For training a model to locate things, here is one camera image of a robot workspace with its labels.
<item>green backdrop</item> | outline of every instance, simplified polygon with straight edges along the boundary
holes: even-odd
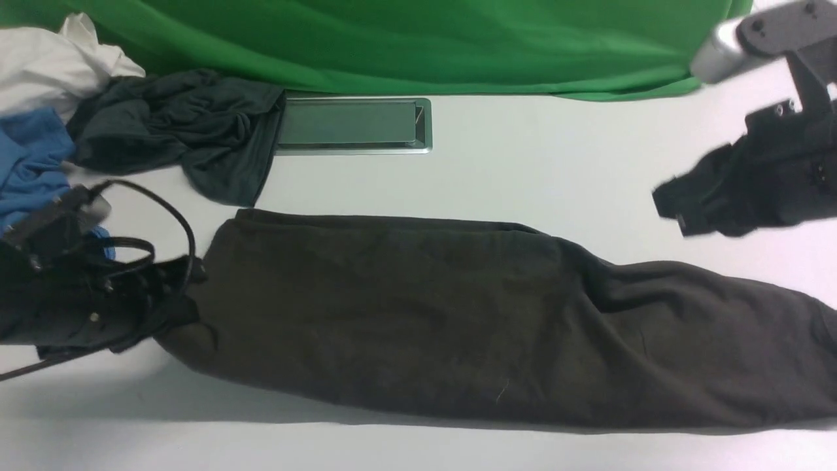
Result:
[[[88,13],[152,73],[211,67],[346,94],[694,90],[688,64],[752,0],[2,0],[0,26]]]

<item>black cloth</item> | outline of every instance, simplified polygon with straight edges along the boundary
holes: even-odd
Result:
[[[522,225],[241,210],[157,340],[192,369],[349,406],[575,427],[837,416],[837,313]]]
[[[73,162],[114,175],[180,163],[192,186],[253,206],[279,139],[282,87],[212,70],[122,77],[82,101],[67,123]]]

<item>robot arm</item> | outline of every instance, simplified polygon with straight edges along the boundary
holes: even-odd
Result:
[[[806,0],[720,24],[691,64],[717,83],[786,58],[802,110],[788,100],[747,116],[747,134],[654,191],[684,236],[744,236],[837,216],[837,5]]]

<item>white cloth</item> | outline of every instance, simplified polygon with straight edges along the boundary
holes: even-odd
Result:
[[[52,106],[64,122],[111,77],[146,72],[117,46],[99,44],[93,22],[71,14],[56,34],[0,29],[0,116]]]

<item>blue cloth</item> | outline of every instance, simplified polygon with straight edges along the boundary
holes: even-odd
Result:
[[[0,116],[0,235],[69,189],[61,163],[75,152],[52,108]],[[94,234],[107,237],[97,227]],[[115,251],[105,251],[114,258]]]

